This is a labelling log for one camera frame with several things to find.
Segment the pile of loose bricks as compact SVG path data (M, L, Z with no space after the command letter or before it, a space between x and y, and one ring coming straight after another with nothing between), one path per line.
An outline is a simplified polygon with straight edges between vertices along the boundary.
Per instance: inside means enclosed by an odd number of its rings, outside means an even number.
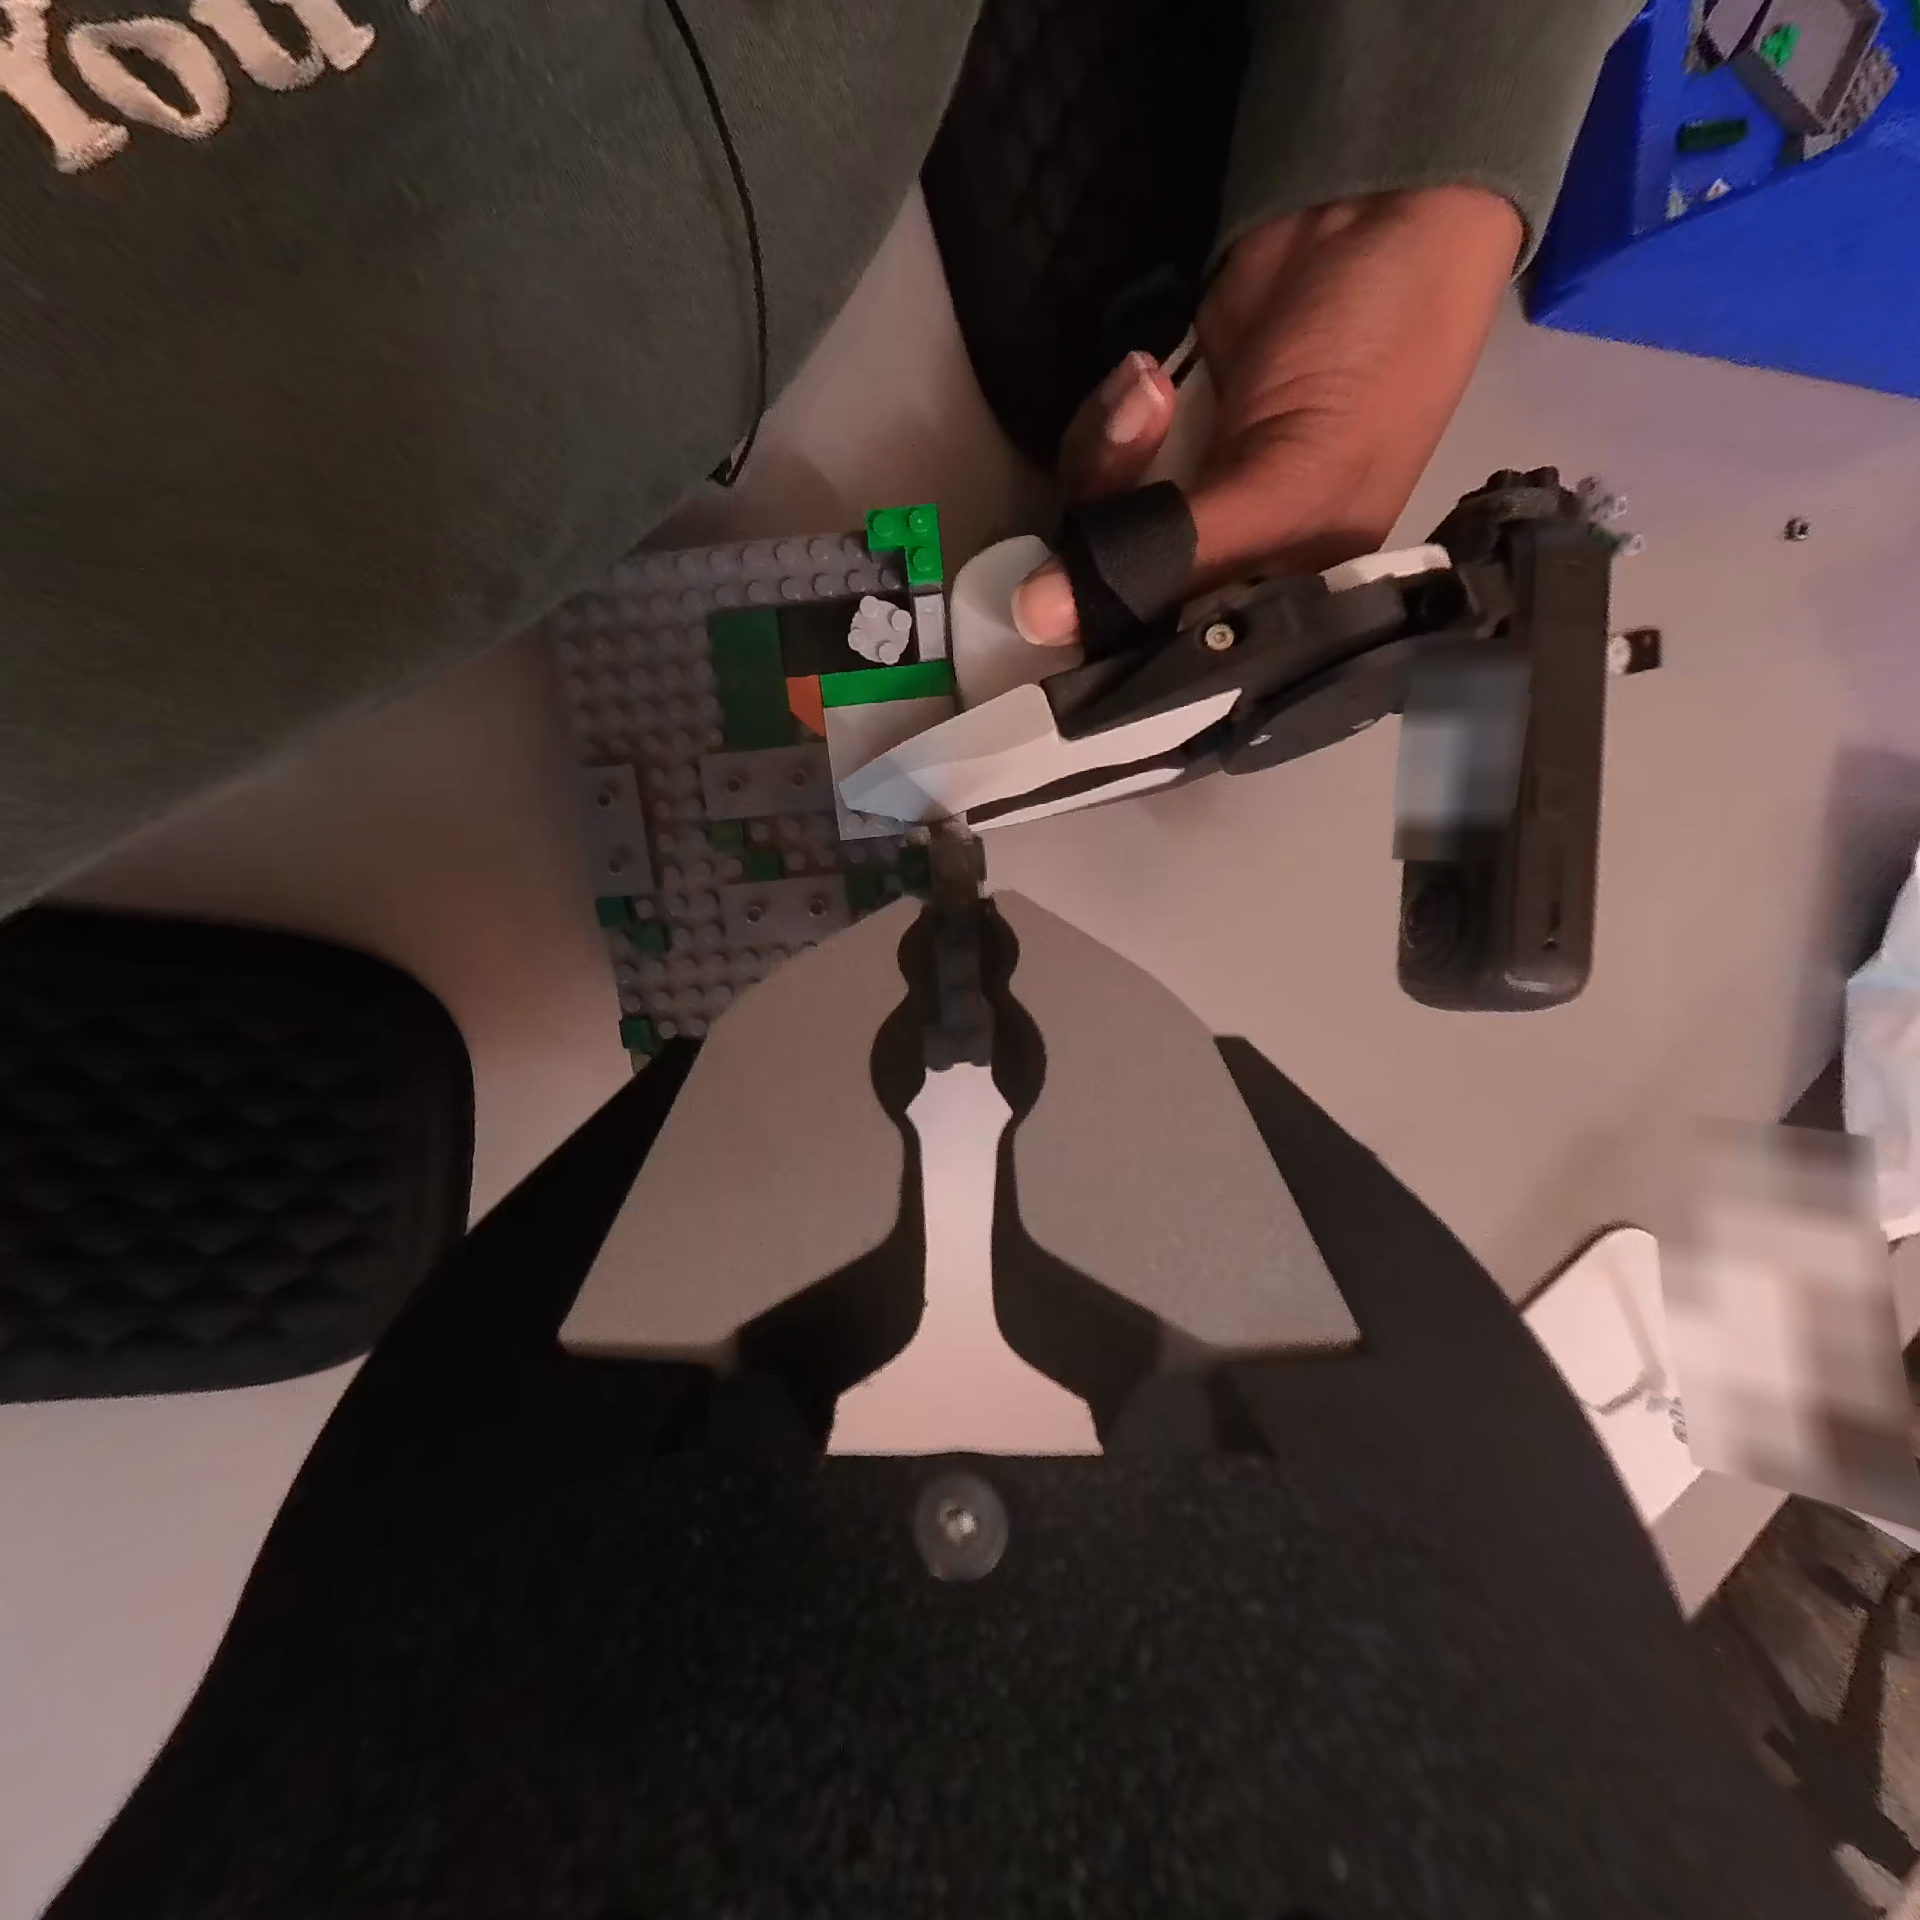
M1788 161L1812 161L1887 101L1899 69L1885 25L1876 2L1703 2L1688 54L1699 74L1739 81L1783 131Z

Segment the person's left hand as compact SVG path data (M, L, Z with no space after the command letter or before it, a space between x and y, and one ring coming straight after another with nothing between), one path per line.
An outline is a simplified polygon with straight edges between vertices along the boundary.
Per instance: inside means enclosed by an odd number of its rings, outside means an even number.
M1379 550L1469 386L1520 264L1509 198L1444 182L1236 237L1196 340L1212 426L1184 482L1184 597Z

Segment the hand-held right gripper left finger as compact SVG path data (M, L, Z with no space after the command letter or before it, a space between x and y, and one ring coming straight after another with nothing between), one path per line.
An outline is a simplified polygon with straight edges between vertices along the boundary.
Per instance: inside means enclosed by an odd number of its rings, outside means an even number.
M895 1225L917 1083L876 1048L907 1011L897 901L782 962L717 1017L560 1328L571 1356L711 1360Z

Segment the blue storage bin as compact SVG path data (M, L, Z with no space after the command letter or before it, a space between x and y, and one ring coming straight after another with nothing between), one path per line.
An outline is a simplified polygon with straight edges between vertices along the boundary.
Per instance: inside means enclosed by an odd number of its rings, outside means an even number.
M1527 318L1917 395L1916 4L1884 6L1887 101L1833 152L1788 161L1732 74L1695 72L1695 4L1643 4L1600 72Z

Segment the grey studded brick baseplate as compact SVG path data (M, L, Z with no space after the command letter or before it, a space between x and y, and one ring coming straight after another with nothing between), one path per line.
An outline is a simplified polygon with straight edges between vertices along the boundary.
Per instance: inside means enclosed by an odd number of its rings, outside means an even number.
M840 782L953 717L941 509L643 547L542 625L633 1070L784 960L928 899L928 828Z

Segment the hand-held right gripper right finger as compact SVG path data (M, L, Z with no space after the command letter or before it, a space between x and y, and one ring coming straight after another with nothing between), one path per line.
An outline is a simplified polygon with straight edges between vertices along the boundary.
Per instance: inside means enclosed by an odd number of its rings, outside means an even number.
M1021 894L1013 1009L1037 1093L1006 1094L1025 1237L1215 1353L1340 1353L1359 1333L1209 1026Z

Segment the person's left forearm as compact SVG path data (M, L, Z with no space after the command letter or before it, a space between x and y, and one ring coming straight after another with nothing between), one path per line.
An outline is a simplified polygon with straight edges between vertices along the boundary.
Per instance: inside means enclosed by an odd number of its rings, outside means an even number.
M1307 209L1469 185L1520 218L1561 193L1633 2L1255 2L1209 268Z

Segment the small dark grey brick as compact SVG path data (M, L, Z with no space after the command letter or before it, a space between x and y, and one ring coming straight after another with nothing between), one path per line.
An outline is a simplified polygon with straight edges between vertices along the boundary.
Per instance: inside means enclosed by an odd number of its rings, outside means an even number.
M963 821L928 830L926 890L902 976L926 1075L990 1068L984 848Z

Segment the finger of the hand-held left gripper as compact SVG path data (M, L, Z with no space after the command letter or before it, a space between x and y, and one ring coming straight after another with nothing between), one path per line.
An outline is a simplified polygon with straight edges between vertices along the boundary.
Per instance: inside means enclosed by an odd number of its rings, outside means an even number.
M1107 808L1185 784L1205 769L1184 755L1160 755L1129 766L1107 766L1046 782L1020 795L974 804L957 828L964 837L980 837L1006 826L1031 826L1044 818Z
M1236 689L1068 738L1043 684L1009 689L907 738L836 782L854 814L888 824L964 821L966 809L1046 782L1160 755L1184 755L1239 701Z

